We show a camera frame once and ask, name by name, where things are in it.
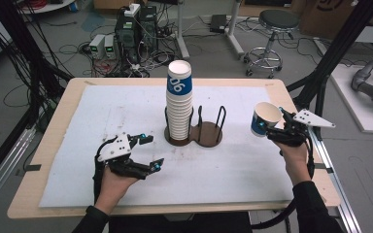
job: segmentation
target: table surface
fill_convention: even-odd
[[[253,79],[194,79],[194,85],[208,86],[259,86],[265,87],[271,103],[281,106],[289,112],[296,112],[292,100],[282,81],[253,80]],[[50,216],[83,216],[85,208],[39,208],[44,193],[52,162],[63,136],[77,109],[81,96],[87,85],[166,85],[166,79],[95,79],[75,78],[70,81],[60,103],[52,117],[51,123],[42,139],[41,144],[31,161],[31,164],[41,164],[40,171],[27,172],[20,184],[17,194],[8,210],[10,218],[32,218]],[[315,152],[315,162],[321,163]],[[340,204],[340,198],[333,186],[329,175],[323,169],[315,172],[314,182],[327,207]],[[288,202],[277,203],[222,203],[222,204],[182,204],[171,206],[135,206],[115,208],[113,215],[147,215],[175,214],[199,212],[277,210],[284,208]]]

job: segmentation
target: floor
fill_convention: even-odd
[[[98,33],[111,33],[115,24],[114,15],[96,13],[90,6],[90,1],[86,1],[83,9],[74,14],[66,10],[60,10],[39,15],[39,19],[44,22],[42,28],[51,48],[75,77],[89,77],[90,65],[86,57],[71,53],[71,51],[75,51],[74,46],[90,41],[90,38]],[[223,6],[224,9],[229,7],[228,4]],[[201,20],[209,22],[210,17],[208,15],[222,13],[209,14],[202,12],[201,17],[193,17],[197,15],[194,15],[193,10],[194,8],[191,5],[186,13],[184,29],[187,29],[187,32],[185,35],[209,35],[207,26]],[[253,28],[256,24],[249,23],[249,26]],[[256,32],[247,28],[245,24],[240,24],[240,27],[237,28],[235,35],[244,50],[266,45],[267,38],[262,34],[263,31]],[[42,41],[36,36],[37,34],[33,31],[32,34],[37,38],[42,50],[47,51],[43,47]],[[285,84],[293,83],[309,75],[321,57],[317,47],[309,40],[309,37],[298,32],[294,32],[293,37],[294,40],[290,40],[286,36],[285,40],[276,41],[274,45],[274,50],[285,61],[283,70],[277,72],[275,78],[282,80]],[[246,77],[245,64],[242,60],[237,59],[237,55],[222,35],[211,37],[186,36],[185,39],[190,53],[189,63],[195,78],[255,79],[266,78],[269,75],[268,71],[254,70],[252,77]],[[363,61],[372,57],[373,48],[371,45],[356,44],[351,47],[342,62],[346,65],[352,63],[359,65],[364,64]],[[165,77],[166,68],[153,69],[150,74],[151,77]],[[296,96],[297,92],[294,91],[291,95]],[[10,61],[4,54],[1,54],[0,146],[24,114],[26,101],[26,88],[21,86],[21,81],[17,79]],[[373,134],[360,132],[332,82],[327,84],[323,117],[337,124],[335,129],[323,129],[322,137],[352,205],[360,229],[362,232],[373,232]],[[35,137],[31,147],[0,190],[0,232],[68,232],[80,220],[79,217],[14,220],[9,219],[6,215],[22,180],[22,176],[17,174],[17,170],[21,169],[27,155],[33,152],[41,136],[41,134],[38,134]],[[252,218],[254,222],[257,222],[258,220],[266,220],[272,215],[274,215],[272,212],[252,213]],[[296,215],[291,215],[290,221],[292,231],[297,232]],[[281,223],[261,232],[285,232],[285,227]]]

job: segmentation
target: cardboard box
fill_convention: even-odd
[[[101,10],[117,10],[121,7],[127,7],[131,3],[139,3],[136,0],[93,0],[93,6],[95,9]]]
[[[301,15],[299,31],[301,34],[334,39],[350,16],[354,7],[352,1],[306,1]]]

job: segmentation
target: rolling stool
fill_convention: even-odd
[[[263,27],[272,31],[272,35],[268,40],[266,48],[255,48],[245,54],[244,63],[248,63],[246,75],[251,76],[253,74],[252,67],[255,65],[264,69],[270,69],[271,74],[268,76],[268,79],[272,79],[274,78],[274,70],[281,71],[283,69],[283,59],[277,52],[271,50],[275,36],[277,33],[288,33],[292,38],[290,32],[298,26],[299,20],[289,12],[265,10],[259,14],[258,21]]]

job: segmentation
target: hand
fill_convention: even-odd
[[[125,195],[128,188],[136,183],[138,179],[121,177],[111,172],[111,169],[106,166],[102,178],[101,192],[95,207],[109,215],[118,201]]]
[[[292,181],[292,185],[301,182],[310,181],[310,175],[307,169],[307,146],[302,144],[300,147],[293,148],[284,144],[274,142],[283,152],[286,161],[286,170]]]

